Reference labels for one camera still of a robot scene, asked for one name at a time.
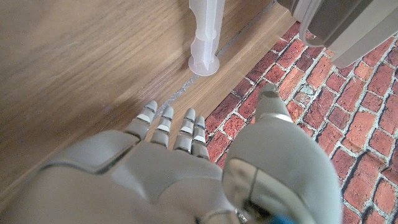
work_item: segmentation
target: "robot finger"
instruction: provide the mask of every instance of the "robot finger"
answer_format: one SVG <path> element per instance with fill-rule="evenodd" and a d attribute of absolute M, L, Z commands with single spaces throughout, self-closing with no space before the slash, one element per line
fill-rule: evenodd
<path fill-rule="evenodd" d="M 193 120 L 195 119 L 195 110 L 190 108 L 185 113 L 182 121 L 180 132 L 177 135 L 173 150 L 183 150 L 191 153 L 192 134 L 193 134 Z"/>
<path fill-rule="evenodd" d="M 162 117 L 160 118 L 159 125 L 156 128 L 152 139 L 152 143 L 160 144 L 164 146 L 165 149 L 169 146 L 169 133 L 170 127 L 172 125 L 174 110 L 171 106 L 164 109 Z"/>
<path fill-rule="evenodd" d="M 147 135 L 149 126 L 154 119 L 156 109 L 156 101 L 151 100 L 148 104 L 145 105 L 141 113 L 139 113 L 139 115 L 130 122 L 124 132 L 135 135 L 140 140 L 144 140 Z"/>
<path fill-rule="evenodd" d="M 205 139 L 205 119 L 203 116 L 198 116 L 193 127 L 193 140 L 191 154 L 197 157 L 209 159 L 209 153 L 206 147 Z"/>

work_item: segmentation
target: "red brick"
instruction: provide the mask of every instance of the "red brick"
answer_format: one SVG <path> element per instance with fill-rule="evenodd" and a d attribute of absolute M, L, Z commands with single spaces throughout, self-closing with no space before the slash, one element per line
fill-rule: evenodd
<path fill-rule="evenodd" d="M 282 36 L 282 39 L 285 39 L 286 41 L 290 42 L 292 38 L 298 34 L 300 29 L 300 23 L 296 22 L 295 24 L 292 25 L 292 27 Z"/>
<path fill-rule="evenodd" d="M 293 89 L 299 84 L 304 77 L 304 73 L 296 68 L 293 68 L 285 77 L 284 81 L 279 87 L 279 96 L 286 100 L 293 92 Z"/>
<path fill-rule="evenodd" d="M 253 90 L 253 92 L 249 95 L 247 100 L 242 104 L 242 106 L 239 107 L 238 113 L 242 115 L 242 117 L 248 119 L 253 114 L 257 106 L 259 92 L 265 84 L 265 81 L 261 81 L 258 86 Z"/>
<path fill-rule="evenodd" d="M 274 52 L 268 52 L 265 56 L 257 63 L 256 66 L 246 75 L 250 80 L 256 82 L 262 74 L 270 67 L 278 57 Z"/>
<path fill-rule="evenodd" d="M 232 115 L 224 124 L 224 131 L 227 135 L 235 138 L 237 133 L 243 128 L 244 121 L 237 115 Z"/>
<path fill-rule="evenodd" d="M 398 48 L 394 47 L 390 53 L 388 53 L 387 61 L 393 65 L 398 66 Z"/>
<path fill-rule="evenodd" d="M 239 84 L 234 88 L 234 92 L 240 96 L 240 97 L 244 97 L 248 91 L 250 90 L 250 88 L 252 87 L 252 85 L 250 84 L 250 82 L 243 78 L 242 81 L 239 82 Z"/>
<path fill-rule="evenodd" d="M 344 129 L 349 120 L 349 113 L 343 111 L 339 107 L 335 107 L 329 115 L 329 121 L 340 129 Z"/>
<path fill-rule="evenodd" d="M 344 84 L 345 79 L 343 77 L 338 76 L 335 72 L 333 72 L 328 80 L 326 81 L 326 85 L 335 91 L 340 91 L 341 86 Z"/>
<path fill-rule="evenodd" d="M 277 83 L 280 79 L 285 75 L 285 72 L 279 65 L 274 65 L 272 68 L 266 73 L 265 77 L 272 83 Z"/>
<path fill-rule="evenodd" d="M 329 156 L 341 137 L 343 137 L 343 134 L 332 124 L 328 123 L 324 130 L 318 134 L 316 141 Z"/>
<path fill-rule="evenodd" d="M 386 213 L 391 213 L 396 203 L 396 190 L 385 180 L 381 180 L 374 194 L 374 203 Z"/>
<path fill-rule="evenodd" d="M 375 119 L 376 116 L 373 114 L 357 112 L 343 140 L 343 145 L 353 152 L 362 151 Z"/>
<path fill-rule="evenodd" d="M 365 82 L 351 79 L 338 98 L 337 103 L 348 112 L 354 111 L 355 103 L 363 91 L 363 86 L 365 86 Z"/>
<path fill-rule="evenodd" d="M 386 220 L 375 210 L 372 210 L 364 224 L 384 224 Z"/>
<path fill-rule="evenodd" d="M 355 68 L 354 74 L 367 81 L 373 73 L 373 68 L 366 65 L 364 62 L 360 62 L 358 67 Z"/>
<path fill-rule="evenodd" d="M 296 122 L 296 120 L 298 120 L 301 114 L 304 112 L 304 108 L 294 101 L 290 101 L 286 107 L 290 113 L 290 116 L 292 117 L 293 122 Z"/>
<path fill-rule="evenodd" d="M 307 105 L 307 104 L 309 104 L 309 102 L 311 101 L 312 96 L 311 96 L 311 95 L 308 95 L 308 94 L 306 94 L 306 93 L 303 93 L 303 92 L 298 92 L 298 93 L 294 96 L 294 99 L 297 100 L 298 102 L 304 104 L 304 105 Z"/>
<path fill-rule="evenodd" d="M 311 74 L 308 76 L 307 83 L 315 88 L 319 88 L 322 82 L 328 76 L 330 68 L 330 58 L 323 56 L 312 70 Z"/>
<path fill-rule="evenodd" d="M 300 124 L 298 124 L 298 126 L 300 128 L 302 128 L 310 137 L 312 137 L 313 131 L 311 129 L 309 129 L 306 124 L 300 123 Z"/>
<path fill-rule="evenodd" d="M 224 153 L 229 143 L 230 140 L 226 137 L 226 135 L 218 131 L 207 145 L 210 161 L 216 162 L 217 158 Z"/>
<path fill-rule="evenodd" d="M 390 95 L 386 107 L 379 122 L 380 127 L 390 134 L 394 134 L 398 128 L 398 96 Z"/>
<path fill-rule="evenodd" d="M 305 50 L 305 53 L 311 58 L 317 58 L 318 55 L 322 52 L 323 47 L 309 47 Z"/>
<path fill-rule="evenodd" d="M 232 110 L 238 105 L 240 99 L 231 93 L 211 112 L 206 118 L 205 126 L 209 133 L 213 133 L 221 122 L 229 115 Z"/>
<path fill-rule="evenodd" d="M 382 104 L 383 100 L 372 92 L 367 92 L 361 103 L 362 106 L 374 112 L 378 112 Z"/>
<path fill-rule="evenodd" d="M 307 71 L 307 69 L 312 65 L 312 58 L 306 54 L 302 54 L 301 57 L 297 60 L 296 66 L 301 71 Z"/>
<path fill-rule="evenodd" d="M 372 196 L 379 170 L 384 166 L 376 156 L 366 153 L 360 160 L 344 193 L 344 198 L 359 211 Z"/>
<path fill-rule="evenodd" d="M 398 81 L 396 80 L 391 87 L 392 93 L 398 95 Z"/>
<path fill-rule="evenodd" d="M 391 79 L 394 76 L 393 72 L 390 66 L 385 64 L 380 65 L 369 83 L 368 90 L 375 92 L 379 96 L 384 96 L 390 87 Z"/>
<path fill-rule="evenodd" d="M 304 117 L 304 121 L 312 127 L 318 129 L 322 124 L 330 106 L 335 98 L 335 94 L 323 88 L 319 96 L 311 104 L 310 110 Z"/>
<path fill-rule="evenodd" d="M 376 47 L 374 50 L 369 52 L 367 55 L 363 57 L 364 62 L 366 62 L 371 67 L 375 66 L 380 58 L 383 56 L 384 52 L 390 47 L 393 38 L 389 38 L 381 45 Z"/>
<path fill-rule="evenodd" d="M 345 205 L 343 206 L 343 224 L 359 224 L 361 218 Z"/>
<path fill-rule="evenodd" d="M 391 159 L 391 165 L 383 171 L 383 174 L 393 183 L 398 184 L 398 147 L 396 145 Z"/>
<path fill-rule="evenodd" d="M 335 56 L 335 53 L 333 53 L 333 52 L 332 52 L 331 50 L 329 50 L 329 49 L 326 49 L 326 50 L 325 50 L 325 53 L 326 53 L 327 55 L 331 56 L 331 57 Z"/>
<path fill-rule="evenodd" d="M 331 159 L 337 175 L 345 180 L 348 175 L 349 168 L 354 165 L 355 158 L 348 155 L 346 152 L 342 151 L 340 148 L 337 149 L 335 155 Z"/>
<path fill-rule="evenodd" d="M 376 129 L 373 132 L 372 138 L 369 145 L 385 156 L 390 156 L 390 150 L 394 143 L 392 137 L 388 136 L 386 133 L 382 132 L 380 129 Z"/>
<path fill-rule="evenodd" d="M 286 40 L 279 39 L 276 44 L 271 48 L 271 50 L 275 50 L 276 52 L 281 52 L 283 49 L 285 49 L 287 45 Z"/>
<path fill-rule="evenodd" d="M 224 169 L 224 165 L 225 165 L 225 160 L 226 160 L 226 156 L 228 155 L 228 152 L 225 152 L 220 159 L 217 161 L 217 165 L 220 166 L 222 169 Z"/>
<path fill-rule="evenodd" d="M 301 40 L 295 40 L 292 45 L 282 54 L 281 58 L 278 59 L 277 63 L 279 63 L 282 67 L 288 68 L 290 67 L 296 59 L 298 59 L 301 53 L 304 51 L 305 45 Z"/>
<path fill-rule="evenodd" d="M 338 73 L 339 73 L 340 75 L 342 75 L 343 77 L 347 77 L 348 74 L 353 70 L 353 68 L 354 68 L 354 65 L 351 64 L 351 65 L 348 65 L 348 66 L 345 67 L 345 68 L 339 68 L 339 69 L 338 69 Z"/>
<path fill-rule="evenodd" d="M 305 38 L 307 38 L 307 39 L 315 39 L 316 38 L 316 36 L 315 35 L 313 35 L 311 32 L 309 32 L 308 30 L 306 31 L 306 33 L 305 33 Z"/>

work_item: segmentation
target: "red brick floor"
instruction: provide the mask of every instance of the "red brick floor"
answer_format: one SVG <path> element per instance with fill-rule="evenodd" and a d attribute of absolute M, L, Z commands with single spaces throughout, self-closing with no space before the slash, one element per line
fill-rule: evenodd
<path fill-rule="evenodd" d="M 257 95 L 276 83 L 292 119 L 329 155 L 340 177 L 344 223 L 398 223 L 398 35 L 339 69 L 333 53 L 304 46 L 296 23 L 206 119 L 211 160 L 253 114 Z"/>

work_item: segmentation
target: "gray robotic hand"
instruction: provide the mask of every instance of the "gray robotic hand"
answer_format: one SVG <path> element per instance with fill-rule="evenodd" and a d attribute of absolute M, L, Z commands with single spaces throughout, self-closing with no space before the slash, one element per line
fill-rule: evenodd
<path fill-rule="evenodd" d="M 156 109 L 151 101 L 124 132 L 104 131 L 58 153 L 0 222 L 341 223 L 336 172 L 294 125 L 276 86 L 260 92 L 256 123 L 238 134 L 224 171 L 209 161 L 205 121 L 193 109 L 173 150 L 171 107 L 145 142 Z"/>

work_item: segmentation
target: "wooden floor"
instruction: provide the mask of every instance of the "wooden floor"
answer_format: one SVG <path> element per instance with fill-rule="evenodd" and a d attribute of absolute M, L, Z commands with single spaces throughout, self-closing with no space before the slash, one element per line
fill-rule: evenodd
<path fill-rule="evenodd" d="M 226 0 L 220 48 L 269 3 Z M 193 75 L 187 60 L 195 18 L 187 0 L 0 6 L 0 208 L 53 153 L 122 129 L 146 102 L 161 105 Z M 174 102 L 176 119 L 189 107 L 207 116 L 293 22 L 278 5 L 261 14 L 221 56 L 220 71 Z"/>

